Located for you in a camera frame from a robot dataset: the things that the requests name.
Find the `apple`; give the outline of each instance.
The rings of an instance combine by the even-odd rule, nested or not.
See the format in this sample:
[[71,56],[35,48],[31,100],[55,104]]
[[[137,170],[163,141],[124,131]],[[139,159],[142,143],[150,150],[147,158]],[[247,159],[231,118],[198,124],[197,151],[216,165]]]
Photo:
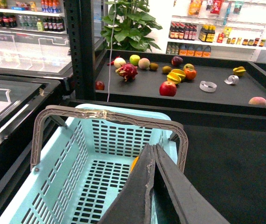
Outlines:
[[183,59],[179,56],[174,56],[171,60],[171,64],[173,66],[179,66],[183,63]]
[[140,60],[139,55],[131,55],[131,57],[130,57],[130,63],[134,66],[138,66],[139,60]]
[[173,82],[165,81],[160,86],[160,95],[173,97],[176,94],[176,85]]
[[95,89],[96,90],[104,90],[105,89],[105,84],[102,81],[96,81],[95,82]]
[[126,64],[125,60],[121,57],[118,57],[114,60],[114,66],[119,69],[122,67],[124,64]]
[[195,66],[194,65],[192,65],[192,64],[185,64],[185,66],[184,66],[184,69],[183,70],[185,70],[185,69],[195,69]]

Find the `red apple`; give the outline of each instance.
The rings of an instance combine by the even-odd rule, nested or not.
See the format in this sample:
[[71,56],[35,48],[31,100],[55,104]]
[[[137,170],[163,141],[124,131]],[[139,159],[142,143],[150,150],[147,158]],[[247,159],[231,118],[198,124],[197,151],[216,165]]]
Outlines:
[[95,89],[96,90],[104,90],[105,84],[102,81],[96,81],[95,82]]
[[176,94],[176,85],[173,82],[166,81],[163,82],[160,86],[160,95],[173,97]]

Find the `white plastic ring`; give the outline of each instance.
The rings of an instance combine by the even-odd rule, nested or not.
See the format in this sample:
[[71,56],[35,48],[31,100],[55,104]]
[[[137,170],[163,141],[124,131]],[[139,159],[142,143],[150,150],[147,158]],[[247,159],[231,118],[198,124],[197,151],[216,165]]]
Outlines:
[[227,79],[224,80],[225,83],[228,85],[237,84],[239,82],[238,76],[229,76]]
[[205,92],[214,92],[217,88],[217,85],[212,82],[201,81],[199,87]]

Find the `white cable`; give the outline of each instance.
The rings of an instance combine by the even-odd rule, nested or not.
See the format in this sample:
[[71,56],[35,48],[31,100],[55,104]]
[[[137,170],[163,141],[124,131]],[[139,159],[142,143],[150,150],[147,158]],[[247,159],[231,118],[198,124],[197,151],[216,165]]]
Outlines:
[[111,33],[111,42],[110,42],[110,57],[109,57],[109,81],[108,81],[108,96],[107,96],[107,102],[109,102],[110,97],[110,80],[111,80],[111,58],[112,58],[112,44],[113,44],[113,33],[114,33],[114,24],[115,24],[115,18],[116,18],[116,0],[114,0],[114,17],[113,17],[113,24],[112,24],[112,33]]

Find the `potted plant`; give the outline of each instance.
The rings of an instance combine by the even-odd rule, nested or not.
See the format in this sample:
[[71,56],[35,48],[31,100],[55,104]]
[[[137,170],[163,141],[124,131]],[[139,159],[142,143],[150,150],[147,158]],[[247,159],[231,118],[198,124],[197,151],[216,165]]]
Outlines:
[[151,29],[162,29],[156,23],[156,18],[148,14],[150,11],[149,0],[115,0],[106,2],[111,5],[107,16],[102,21],[107,23],[101,31],[102,37],[106,38],[107,46],[117,50],[146,51],[151,47],[160,49],[155,39],[146,37]]

